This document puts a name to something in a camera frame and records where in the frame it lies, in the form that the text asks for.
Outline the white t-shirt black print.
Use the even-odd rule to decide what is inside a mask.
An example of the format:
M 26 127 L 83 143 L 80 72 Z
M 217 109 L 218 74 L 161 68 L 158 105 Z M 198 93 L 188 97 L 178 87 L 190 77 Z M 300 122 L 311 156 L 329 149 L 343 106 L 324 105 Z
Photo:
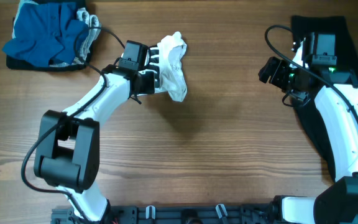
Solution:
M 173 101 L 183 102 L 188 88 L 181 60 L 186 50 L 187 44 L 179 31 L 149 47 L 145 67 L 139 74 L 152 79 L 155 93 L 167 92 Z

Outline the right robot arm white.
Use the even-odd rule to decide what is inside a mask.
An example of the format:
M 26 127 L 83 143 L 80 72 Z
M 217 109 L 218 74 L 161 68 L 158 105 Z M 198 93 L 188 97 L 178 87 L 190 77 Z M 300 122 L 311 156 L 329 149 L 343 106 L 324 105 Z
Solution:
M 293 108 L 311 106 L 317 125 L 328 139 L 325 146 L 334 166 L 334 184 L 317 197 L 278 196 L 270 204 L 271 222 L 358 223 L 358 84 L 332 56 L 289 62 L 270 57 L 259 79 L 295 100 Z

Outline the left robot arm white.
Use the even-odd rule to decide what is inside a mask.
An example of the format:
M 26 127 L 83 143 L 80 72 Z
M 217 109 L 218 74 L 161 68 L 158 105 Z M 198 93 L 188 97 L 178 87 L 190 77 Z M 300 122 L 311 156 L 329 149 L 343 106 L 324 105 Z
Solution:
M 109 65 L 76 104 L 62 112 L 48 110 L 42 116 L 39 138 L 29 151 L 35 154 L 34 174 L 51 186 L 50 193 L 66 196 L 74 221 L 110 220 L 109 200 L 96 183 L 101 126 L 127 100 L 154 94 L 161 71 L 156 63 Z

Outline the black trousers right side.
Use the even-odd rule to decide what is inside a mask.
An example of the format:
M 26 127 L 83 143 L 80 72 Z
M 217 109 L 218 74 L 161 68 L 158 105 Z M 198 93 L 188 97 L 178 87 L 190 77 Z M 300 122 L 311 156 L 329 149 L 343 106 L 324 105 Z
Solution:
M 333 33 L 336 36 L 336 55 L 340 66 L 349 67 L 356 73 L 358 79 L 358 54 L 351 35 L 348 31 L 346 19 L 343 16 L 332 17 L 291 17 L 291 29 L 297 37 L 304 37 L 311 32 Z M 296 115 L 305 133 L 327 162 L 331 179 L 336 177 L 333 152 L 329 142 L 324 122 L 314 101 L 296 108 Z

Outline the grey white-trimmed garment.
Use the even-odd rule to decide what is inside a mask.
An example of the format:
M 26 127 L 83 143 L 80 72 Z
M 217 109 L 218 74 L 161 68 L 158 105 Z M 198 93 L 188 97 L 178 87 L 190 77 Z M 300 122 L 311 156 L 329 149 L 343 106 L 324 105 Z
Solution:
M 90 14 L 84 7 L 77 10 L 76 18 L 79 21 L 85 22 L 88 27 L 101 27 L 101 23 L 98 17 L 94 14 Z M 91 45 L 98 38 L 99 33 L 99 29 L 90 29 L 88 31 L 86 39 L 82 41 L 80 48 L 77 50 L 77 53 L 79 54 L 81 59 L 87 60 L 90 58 Z M 78 57 L 75 57 L 74 61 L 71 64 L 65 62 L 59 63 L 58 60 L 54 60 L 51 64 L 51 67 L 63 68 L 72 65 L 83 65 L 83 62 Z

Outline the blue button shirt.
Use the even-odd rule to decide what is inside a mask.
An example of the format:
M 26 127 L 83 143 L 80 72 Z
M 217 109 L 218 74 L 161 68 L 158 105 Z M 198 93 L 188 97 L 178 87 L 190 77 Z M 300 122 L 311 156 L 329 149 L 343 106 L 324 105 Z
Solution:
M 24 3 L 14 23 L 14 37 L 2 51 L 35 67 L 74 62 L 87 38 L 88 24 L 76 18 L 75 2 Z

